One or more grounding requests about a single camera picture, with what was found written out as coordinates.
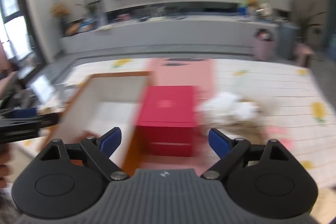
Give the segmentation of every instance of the hand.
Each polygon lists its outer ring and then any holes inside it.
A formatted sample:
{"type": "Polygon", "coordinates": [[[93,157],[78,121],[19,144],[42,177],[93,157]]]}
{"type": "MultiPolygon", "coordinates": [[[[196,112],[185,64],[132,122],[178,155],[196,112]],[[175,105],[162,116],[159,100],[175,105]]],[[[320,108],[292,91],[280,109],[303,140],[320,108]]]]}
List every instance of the hand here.
{"type": "Polygon", "coordinates": [[[7,162],[11,159],[9,155],[9,145],[1,144],[0,145],[0,188],[6,187],[6,180],[4,177],[9,175],[9,168],[6,165],[7,162]]]}

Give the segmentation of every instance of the red box lid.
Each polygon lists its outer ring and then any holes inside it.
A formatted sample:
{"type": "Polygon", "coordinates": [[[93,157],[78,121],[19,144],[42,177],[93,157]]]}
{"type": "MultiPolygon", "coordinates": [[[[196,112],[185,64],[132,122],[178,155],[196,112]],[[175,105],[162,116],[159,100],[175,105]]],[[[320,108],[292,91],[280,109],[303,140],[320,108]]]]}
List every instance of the red box lid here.
{"type": "Polygon", "coordinates": [[[194,86],[148,87],[137,124],[195,123],[195,94],[194,86]]]}

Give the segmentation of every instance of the red box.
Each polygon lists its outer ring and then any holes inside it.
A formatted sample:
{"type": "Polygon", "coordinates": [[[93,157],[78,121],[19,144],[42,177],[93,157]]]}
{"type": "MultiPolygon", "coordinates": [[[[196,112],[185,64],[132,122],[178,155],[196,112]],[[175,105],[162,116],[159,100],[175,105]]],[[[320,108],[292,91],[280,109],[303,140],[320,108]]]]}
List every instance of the red box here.
{"type": "Polygon", "coordinates": [[[199,129],[194,86],[147,88],[137,126],[149,153],[160,156],[193,155],[199,129]]]}

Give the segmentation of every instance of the open box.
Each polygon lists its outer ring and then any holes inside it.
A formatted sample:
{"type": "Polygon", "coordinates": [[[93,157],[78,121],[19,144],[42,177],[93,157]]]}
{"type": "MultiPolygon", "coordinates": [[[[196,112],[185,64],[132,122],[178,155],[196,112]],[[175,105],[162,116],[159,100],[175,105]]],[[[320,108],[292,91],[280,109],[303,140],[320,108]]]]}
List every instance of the open box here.
{"type": "Polygon", "coordinates": [[[59,124],[50,132],[41,149],[54,138],[73,143],[86,137],[88,132],[101,136],[113,127],[119,127],[121,144],[110,160],[129,175],[133,175],[137,168],[189,167],[199,170],[197,173],[209,168],[211,165],[207,160],[200,166],[199,155],[190,158],[147,155],[147,145],[135,124],[149,85],[150,73],[146,71],[91,75],[69,102],[59,124]]]}

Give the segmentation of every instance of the blue gripper pad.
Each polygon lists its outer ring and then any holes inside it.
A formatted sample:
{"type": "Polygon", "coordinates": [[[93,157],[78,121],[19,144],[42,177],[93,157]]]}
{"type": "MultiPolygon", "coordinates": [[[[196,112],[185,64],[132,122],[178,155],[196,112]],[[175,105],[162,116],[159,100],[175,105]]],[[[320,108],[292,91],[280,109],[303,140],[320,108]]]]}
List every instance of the blue gripper pad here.
{"type": "Polygon", "coordinates": [[[13,118],[31,118],[37,116],[37,108],[13,110],[13,118]]]}
{"type": "Polygon", "coordinates": [[[233,144],[230,138],[215,128],[210,129],[208,140],[210,147],[220,159],[230,152],[233,144]]]}
{"type": "Polygon", "coordinates": [[[97,139],[96,144],[106,157],[110,157],[121,143],[121,130],[114,127],[97,139]]]}

